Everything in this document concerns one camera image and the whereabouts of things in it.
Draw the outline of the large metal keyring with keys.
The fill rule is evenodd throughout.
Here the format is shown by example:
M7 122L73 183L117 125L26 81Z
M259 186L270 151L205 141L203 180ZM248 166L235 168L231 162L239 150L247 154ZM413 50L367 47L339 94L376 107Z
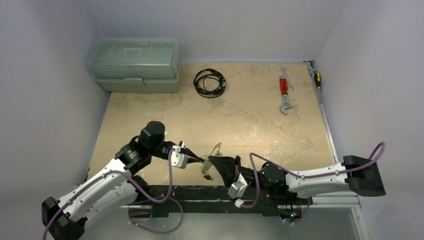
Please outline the large metal keyring with keys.
M202 157L203 163L200 167L200 172L201 172L203 178L205 178L208 181L214 180L212 178L212 176L209 174L209 170L212 167L212 158L213 157L221 157L223 155L222 152L221 152L221 146L222 146L221 142L217 143L214 146L214 148L212 149L212 151L209 155L204 155Z

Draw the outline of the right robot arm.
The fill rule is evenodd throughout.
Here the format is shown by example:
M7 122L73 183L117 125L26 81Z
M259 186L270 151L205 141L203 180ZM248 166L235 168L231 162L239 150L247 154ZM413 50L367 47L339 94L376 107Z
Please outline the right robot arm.
M232 199L254 188L288 204L298 199L335 192L354 192L362 197L386 195L376 160L344 156L343 162L312 170L287 170L266 161L260 170L241 165L240 157L210 156L206 166L214 167Z

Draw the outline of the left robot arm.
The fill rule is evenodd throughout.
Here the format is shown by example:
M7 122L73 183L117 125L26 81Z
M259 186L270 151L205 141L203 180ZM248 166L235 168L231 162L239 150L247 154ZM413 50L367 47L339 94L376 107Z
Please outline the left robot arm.
M55 240L78 240L85 228L109 210L127 204L165 203L173 193L172 168L184 169L190 163L204 159L185 147L165 141L165 125L150 121L124 145L98 173L68 194L55 199L48 197L41 204L42 239L51 235ZM153 196L148 184L137 173L152 162L152 158L167 161L168 187L165 193Z

